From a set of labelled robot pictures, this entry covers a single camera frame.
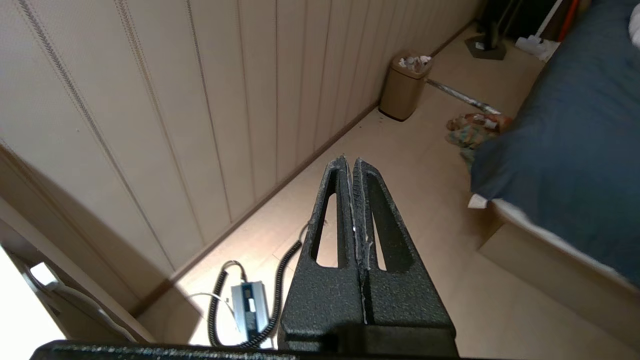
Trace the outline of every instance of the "textured black plastic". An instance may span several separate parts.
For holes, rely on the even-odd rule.
[[[337,195],[338,268],[316,263],[329,196]],[[386,271],[376,257],[376,233]],[[415,329],[424,341],[448,337],[456,354],[455,327],[438,296],[385,182],[373,166],[357,159],[353,178],[344,157],[333,160],[322,178],[306,241],[289,290],[278,347],[286,350],[338,351],[344,329],[377,326],[384,333]],[[419,331],[432,329],[437,331]]]

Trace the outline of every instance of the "trash can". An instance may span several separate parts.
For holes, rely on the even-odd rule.
[[[393,58],[380,99],[380,111],[398,121],[405,121],[415,111],[433,65],[433,59],[429,59],[422,71],[414,72],[400,65],[403,58],[409,57],[419,55],[413,51],[403,51]]]

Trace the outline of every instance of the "black coiled cord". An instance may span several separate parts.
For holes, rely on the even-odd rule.
[[[237,345],[232,345],[230,347],[239,347],[239,348],[257,348],[260,347],[260,344],[268,337],[271,336],[273,329],[275,329],[276,325],[278,325],[278,319],[280,319],[280,303],[282,302],[282,280],[284,278],[284,271],[287,268],[287,264],[291,257],[300,249],[302,246],[302,234],[304,233],[305,226],[302,231],[300,231],[300,236],[298,240],[293,244],[293,246],[287,251],[285,256],[280,260],[280,264],[278,265],[278,271],[276,272],[276,286],[275,286],[275,294],[273,297],[273,312],[271,313],[271,318],[269,318],[269,323],[267,326],[260,332],[260,334],[252,337],[251,339],[245,341],[244,343],[240,343]],[[216,280],[216,285],[213,288],[213,293],[220,296],[222,292],[222,287],[225,284],[225,280],[227,279],[228,272],[223,266],[220,274],[218,275],[218,280]],[[209,316],[207,317],[207,330],[209,333],[209,342],[213,347],[227,347],[220,343],[220,339],[218,338],[218,330],[216,329],[216,317],[218,314],[218,299],[212,298],[211,304],[209,305]]]

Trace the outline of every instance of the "red object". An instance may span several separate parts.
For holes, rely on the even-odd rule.
[[[558,36],[558,42],[562,42],[566,37],[566,34],[569,32],[571,28],[571,24],[573,23],[573,18],[575,17],[575,12],[578,10],[578,5],[580,4],[580,0],[573,0],[571,3],[571,7],[569,8],[569,12],[566,14],[564,18],[564,23],[562,24],[562,29],[560,30],[560,35]]]

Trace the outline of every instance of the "blue bedsheet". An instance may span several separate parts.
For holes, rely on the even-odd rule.
[[[478,148],[471,190],[640,287],[640,49],[628,35],[638,2],[593,1],[509,131]]]

